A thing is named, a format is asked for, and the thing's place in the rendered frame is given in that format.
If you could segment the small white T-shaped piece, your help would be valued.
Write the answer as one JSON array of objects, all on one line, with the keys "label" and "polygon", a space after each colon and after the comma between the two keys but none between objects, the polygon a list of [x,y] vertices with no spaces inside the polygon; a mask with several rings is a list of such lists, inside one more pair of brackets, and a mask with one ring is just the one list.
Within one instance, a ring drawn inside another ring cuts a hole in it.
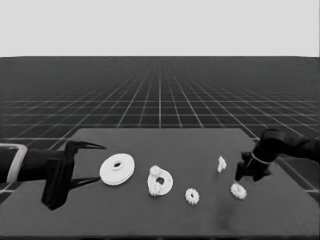
[{"label": "small white T-shaped piece", "polygon": [[227,167],[226,161],[224,160],[224,158],[222,156],[220,156],[218,158],[218,167],[217,167],[217,171],[221,172],[222,170],[224,170]]}]

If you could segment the large thick white disc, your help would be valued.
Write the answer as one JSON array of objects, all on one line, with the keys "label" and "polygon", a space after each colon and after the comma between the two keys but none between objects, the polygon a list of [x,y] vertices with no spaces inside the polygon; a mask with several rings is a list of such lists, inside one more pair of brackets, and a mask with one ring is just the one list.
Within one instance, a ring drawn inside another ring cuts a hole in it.
[{"label": "large thick white disc", "polygon": [[135,161],[130,154],[117,153],[108,157],[99,169],[99,176],[106,185],[116,186],[127,181],[135,170]]}]

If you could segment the white round carrier with pins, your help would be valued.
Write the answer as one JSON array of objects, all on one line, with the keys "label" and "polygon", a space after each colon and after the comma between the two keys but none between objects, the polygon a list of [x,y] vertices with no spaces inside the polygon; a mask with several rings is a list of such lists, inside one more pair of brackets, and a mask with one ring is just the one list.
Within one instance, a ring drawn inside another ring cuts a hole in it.
[{"label": "white round carrier with pins", "polygon": [[167,170],[164,170],[164,169],[162,169],[161,174],[157,177],[151,176],[149,171],[149,176],[147,179],[148,189],[152,184],[156,182],[162,185],[161,193],[158,196],[163,196],[168,194],[173,187],[173,177]]}]

